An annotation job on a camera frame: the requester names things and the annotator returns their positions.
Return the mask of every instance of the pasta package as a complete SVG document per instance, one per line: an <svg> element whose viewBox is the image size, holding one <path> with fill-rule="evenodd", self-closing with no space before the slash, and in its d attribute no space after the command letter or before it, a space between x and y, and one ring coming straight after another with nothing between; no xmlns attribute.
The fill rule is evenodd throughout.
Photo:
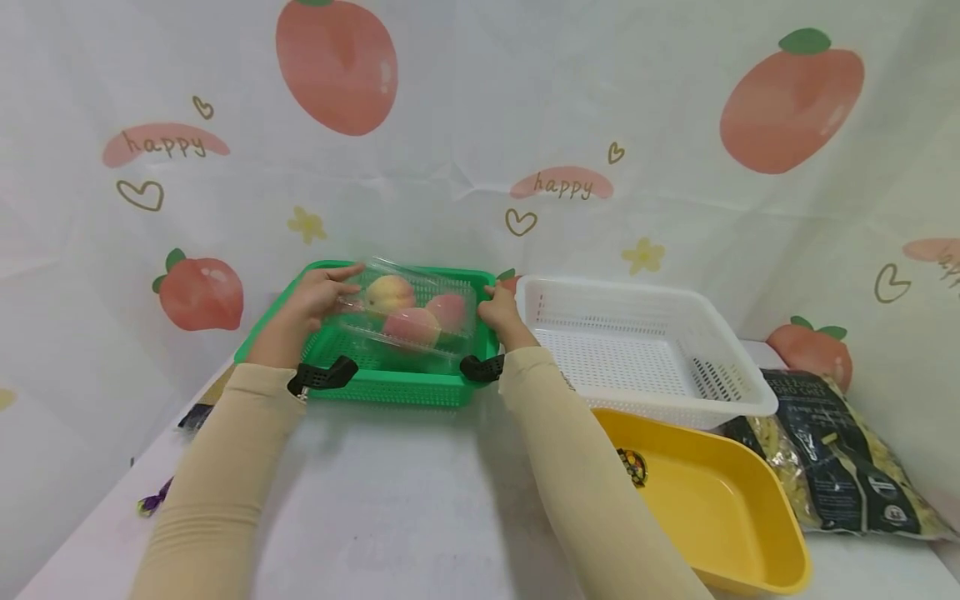
<svg viewBox="0 0 960 600"><path fill-rule="evenodd" d="M802 528L960 540L832 381L802 371L763 376L780 400L776 415L739 417L723 433L770 465Z"/></svg>

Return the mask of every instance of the yellow plastic tray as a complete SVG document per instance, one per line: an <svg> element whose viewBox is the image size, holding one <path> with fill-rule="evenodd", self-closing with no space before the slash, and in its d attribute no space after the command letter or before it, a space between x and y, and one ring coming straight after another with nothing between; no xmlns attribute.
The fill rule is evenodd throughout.
<svg viewBox="0 0 960 600"><path fill-rule="evenodd" d="M593 414L614 446L642 456L647 479L637 491L701 581L745 596L806 588L804 536L777 476L754 452L643 417Z"/></svg>

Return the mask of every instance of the white plastic basket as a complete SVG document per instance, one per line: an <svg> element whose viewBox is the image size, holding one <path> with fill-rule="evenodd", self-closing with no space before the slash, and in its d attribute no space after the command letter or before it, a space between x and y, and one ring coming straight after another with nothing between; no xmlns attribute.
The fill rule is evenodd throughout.
<svg viewBox="0 0 960 600"><path fill-rule="evenodd" d="M516 302L590 406L694 429L777 412L759 368L700 294L524 276Z"/></svg>

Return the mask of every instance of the human arm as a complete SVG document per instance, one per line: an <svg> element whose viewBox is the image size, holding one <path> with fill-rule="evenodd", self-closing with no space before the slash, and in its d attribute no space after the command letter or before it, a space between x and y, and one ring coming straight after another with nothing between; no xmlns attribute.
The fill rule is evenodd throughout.
<svg viewBox="0 0 960 600"><path fill-rule="evenodd" d="M636 492L587 404L520 320L510 291L497 286L479 314L507 350L500 393L585 596L711 599Z"/></svg>
<svg viewBox="0 0 960 600"><path fill-rule="evenodd" d="M267 323L186 451L137 571L132 600L248 598L257 524L306 412L287 391L306 338L363 269L312 271Z"/></svg>

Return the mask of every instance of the yellow flower illustration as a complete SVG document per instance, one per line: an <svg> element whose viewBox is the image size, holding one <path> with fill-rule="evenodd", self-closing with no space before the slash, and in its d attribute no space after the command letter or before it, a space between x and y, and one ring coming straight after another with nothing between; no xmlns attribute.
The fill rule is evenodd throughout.
<svg viewBox="0 0 960 600"><path fill-rule="evenodd" d="M326 239L324 220L299 206L294 206L294 218L287 221L287 228L291 231L299 231L303 236L303 243L307 246L313 242L314 237L318 240Z"/></svg>
<svg viewBox="0 0 960 600"><path fill-rule="evenodd" d="M660 260L666 254L666 248L650 244L649 237L641 237L636 242L636 248L620 253L624 260L630 261L630 275L636 275L642 269L656 272L660 270Z"/></svg>
<svg viewBox="0 0 960 600"><path fill-rule="evenodd" d="M13 390L0 389L0 411L8 408L16 402L16 392Z"/></svg>

